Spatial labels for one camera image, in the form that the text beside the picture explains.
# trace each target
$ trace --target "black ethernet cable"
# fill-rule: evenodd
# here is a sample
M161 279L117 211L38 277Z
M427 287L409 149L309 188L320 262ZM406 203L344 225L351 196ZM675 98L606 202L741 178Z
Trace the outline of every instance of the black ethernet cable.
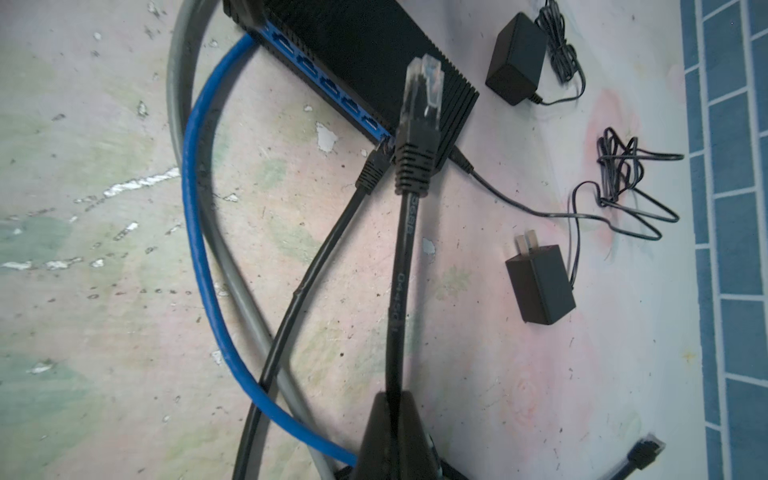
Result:
M601 185L592 180L581 182L571 193L571 206L568 208L567 213L540 212L521 204L518 201L512 200L493 187L485 178L481 177L480 174L475 171L475 167L472 163L467 160L467 157L465 157L457 147L453 147L450 158L459 168L474 177L483 187L508 205L512 205L513 207L536 217L567 218L575 220L576 249L574 251L574 262L573 267L571 268L570 278L571 287L573 287L576 282L576 273L578 272L579 257L581 255L581 226L579 220L597 220L607 224L608 227L616 233L651 241L661 240L662 235L654 225L646 220L647 218L668 223L676 223L680 220L680 216L677 215L674 210L637 188L637 184L640 183L640 180L642 180L645 175L645 167L641 161L679 161L683 160L684 155L662 154L644 150L638 147L637 137L631 138L625 145L612 127L606 128L603 132L603 136L598 139L598 154L598 164L600 164L602 176L602 188ZM576 207L576 193L581 187L588 184L594 187L594 199L600 208L610 207L621 210L640 222L643 226L653 232L653 234L648 235L619 228L616 225L613 225L606 217L601 217L599 215L578 213ZM620 195L626 191L633 191L650 201L653 205L663 210L668 217L636 208L625 207L624 205L619 204L618 201Z
M306 300L307 295L312 289L317 276L323 269L333 249L336 248L344 231L349 226L349 222L360 208L362 201L373 192L391 163L392 145L390 139L386 138L368 155L357 182L355 182L355 193L349 200L341 217L339 217L330 233L328 233L328 237L326 237L323 245L317 251L310 267L304 273L301 283L293 292L293 298L283 316L283 321L280 323L277 334L275 334L275 339L272 342L272 347L266 357L261 378L259 379L259 385L261 385L265 392L268 392L274 383L274 379L280 369L280 360L283 357L288 339L293 331L293 326L296 324L296 319L301 312L304 300ZM233 480L244 480L247 476L249 458L253 451L253 440L256 438L261 417L261 411L251 403L245 425L243 425L243 434L240 437L237 457L235 458L235 466L232 473Z
M429 190L440 144L442 83L439 61L429 55L414 58L406 72L400 125L397 128L395 192L402 195L402 200L389 294L385 360L386 395L394 439L397 438L402 395L403 345L416 214L419 212L419 198L426 197Z
M627 453L624 464L609 478L609 480L625 480L635 470L643 470L656 460L656 457L666 448L667 444L648 434L634 444Z

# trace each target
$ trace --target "concrete floor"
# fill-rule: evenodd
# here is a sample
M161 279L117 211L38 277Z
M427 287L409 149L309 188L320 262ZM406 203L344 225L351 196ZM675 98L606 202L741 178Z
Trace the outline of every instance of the concrete floor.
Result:
M561 2L588 73L578 104L512 108L484 86L496 34L539 3L403 2L480 91L459 142L478 171L554 211L599 178L594 142L608 126L686 151L675 2ZM231 474L249 400L217 357L172 170L165 66L179 5L0 5L3 478ZM198 88L241 35L217 12ZM566 93L548 65L540 91ZM338 137L329 153L318 122ZM268 52L247 63L216 131L215 203L273 330L371 148ZM151 185L126 187L137 179ZM452 165L435 178L419 213L406 382L470 478L598 478L649 431L668 452L637 478L706 475L687 160L648 166L644 183L682 221L658 243L585 224L578 308L541 327L521 321L504 260L530 228L567 251L568 224L502 206ZM323 432L354 450L383 388L393 190L390 176L356 216L291 358ZM258 371L221 282L219 296ZM262 478L314 475L307 450L271 429Z

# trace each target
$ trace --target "thin black wire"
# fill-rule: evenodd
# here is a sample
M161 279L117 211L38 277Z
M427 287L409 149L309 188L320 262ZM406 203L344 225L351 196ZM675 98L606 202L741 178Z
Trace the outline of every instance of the thin black wire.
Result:
M315 258L312 260L310 267L307 269L302 278L299 287L293 292L293 298L286 310L283 321L280 323L280 327L277 329L275 340L272 342L270 353L266 357L264 362L264 368L261 372L261 378L259 379L259 385L265 392L269 392L270 387L274 383L277 377L277 371L280 368L280 358L283 356L283 351L286 348L288 339L290 338L293 326L296 323L296 319L301 312L302 305L306 296L312 289L312 285L315 282L320 271L323 269L328 257L333 252L336 244L341 239L346 230L349 222L355 216L355 213L360 208L360 204L366 197L367 193L363 189L355 190L352 198L349 200L346 208L341 214L341 217L336 221L336 224L331 229L326 241L318 250ZM248 416L243 425L243 434L240 437L240 446L237 449L237 457L235 458L235 467L232 473L233 480L244 480L248 469L248 460L253 449L253 440L256 438L257 428L259 421L261 420L261 410L251 403L248 410Z
M560 100L545 102L541 105L554 105L566 101L575 101L581 98L587 89L587 78L581 69L576 56L576 49L565 40L565 17L560 13L560 6L555 0L547 0L538 11L536 25L547 35L549 61L554 74L558 77L560 85L565 85L578 73L581 77L581 91L574 97L561 98Z
M527 207L518 201L512 200L502 192L496 190L490 183L488 183L485 178L481 177L477 172L475 172L474 169L472 169L470 174L478 182L480 182L483 187L487 188L501 201L512 205L515 208L523 210L527 214L543 218L568 218L575 220L576 250L574 252L573 267L571 268L571 287L573 287L576 282L576 272L578 272L579 258L581 256L581 225L579 224L579 220L597 220L607 224L608 227L616 233L627 235L628 237L652 241L661 240L662 235L656 227L645 220L646 218L668 223L675 223L680 220L680 216L677 215L674 210L671 210L660 201L638 189L637 184L640 183L640 180L642 180L645 175L645 168L640 162L641 160L678 161L683 160L684 156L680 154L660 154L657 152L643 150L639 148L637 144L637 137L632 137L632 139L625 145L613 128L609 127L605 129L603 136L598 139L598 164L600 164L601 167L602 188L600 185L598 185L597 182L593 182L592 180L586 180L577 185L571 193L571 206L573 207L573 213L570 212L570 208L565 214L547 213L533 210L532 208ZM594 187L594 199L600 208L611 207L617 210L621 210L640 222L648 230L653 232L653 234L648 235L645 233L616 227L609 219L599 215L578 213L576 206L576 193L581 187L587 184L590 184ZM619 204L619 196L626 191L635 192L636 194L650 201L659 209L663 210L668 216L665 217L659 214L653 214L651 212L639 210L637 208L626 207Z
M637 467L632 465L630 462L627 462L618 472L614 473L614 475L609 478L609 480L625 480L629 477L629 475L632 475L635 470L637 470Z
M402 195L400 220L397 226L395 261L392 267L392 289L389 293L389 321L386 337L385 384L387 402L392 419L392 437L396 438L402 394L402 357L406 339L406 308L408 282L411 275L413 237L416 214L419 212L419 195L411 192Z

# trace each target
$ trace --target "black power adapter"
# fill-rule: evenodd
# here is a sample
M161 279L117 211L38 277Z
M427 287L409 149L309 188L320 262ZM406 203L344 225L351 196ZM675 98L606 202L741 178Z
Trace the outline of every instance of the black power adapter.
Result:
M573 97L546 102L536 93L547 50L561 85L576 74L581 78L579 93ZM496 37L485 84L512 105L526 98L544 106L581 98L587 88L587 77L576 58L576 49L565 40L565 17L555 0L546 1L535 22L521 12L502 29Z
M538 88L547 35L525 13L518 13L496 37L485 85L517 105Z
M576 308L560 247L540 247L533 230L515 242L520 254L506 264L523 321L551 325Z

